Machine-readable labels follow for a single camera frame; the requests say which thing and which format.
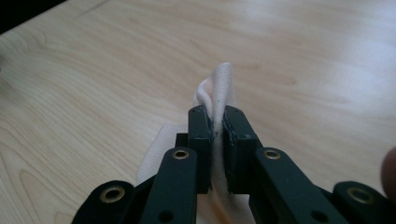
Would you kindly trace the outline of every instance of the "wooden tabletop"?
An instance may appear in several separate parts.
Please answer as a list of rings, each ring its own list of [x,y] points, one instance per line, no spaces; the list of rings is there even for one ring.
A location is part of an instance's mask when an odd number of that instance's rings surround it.
[[[396,145],[395,4],[70,0],[0,35],[0,222],[70,223],[136,174],[197,85],[233,63],[238,107],[317,185],[382,192]]]

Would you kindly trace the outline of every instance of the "dark background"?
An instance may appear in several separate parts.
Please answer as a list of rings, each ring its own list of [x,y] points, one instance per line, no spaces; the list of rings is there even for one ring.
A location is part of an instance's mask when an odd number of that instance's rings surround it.
[[[65,0],[0,0],[0,34]]]

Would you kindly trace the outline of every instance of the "metal rivet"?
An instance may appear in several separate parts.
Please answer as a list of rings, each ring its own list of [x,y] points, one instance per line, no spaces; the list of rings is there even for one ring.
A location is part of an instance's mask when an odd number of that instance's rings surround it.
[[[370,204],[370,203],[374,203],[375,201],[374,196],[370,192],[364,189],[352,187],[347,189],[346,192],[349,195],[349,197],[351,197],[353,200],[357,201],[358,203]]]
[[[280,158],[280,154],[273,150],[264,151],[264,156],[270,160],[277,160]]]
[[[102,191],[100,201],[102,203],[114,203],[125,195],[125,189],[121,186],[111,186]]]
[[[174,152],[173,157],[177,160],[184,160],[190,156],[189,152],[185,150],[178,150]]]

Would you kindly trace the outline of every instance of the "fabric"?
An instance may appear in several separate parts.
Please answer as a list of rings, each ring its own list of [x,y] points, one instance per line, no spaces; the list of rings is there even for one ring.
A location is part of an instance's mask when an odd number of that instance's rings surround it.
[[[213,120],[215,132],[212,145],[213,189],[207,195],[198,195],[197,223],[254,223],[248,207],[248,196],[228,193],[223,169],[221,140],[224,108],[226,105],[236,106],[230,63],[220,64],[210,77],[201,82],[192,104],[205,106],[207,115]],[[187,125],[162,127],[142,161],[137,175],[138,184],[157,174],[163,154],[175,146],[176,134],[187,131]]]

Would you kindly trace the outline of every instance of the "light wood surface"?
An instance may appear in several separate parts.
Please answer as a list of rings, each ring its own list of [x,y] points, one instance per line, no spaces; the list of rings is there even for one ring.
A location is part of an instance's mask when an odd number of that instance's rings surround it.
[[[67,1],[0,35],[0,222],[70,223],[136,183],[156,133],[231,62],[238,107],[317,185],[382,192],[396,145],[395,4]]]

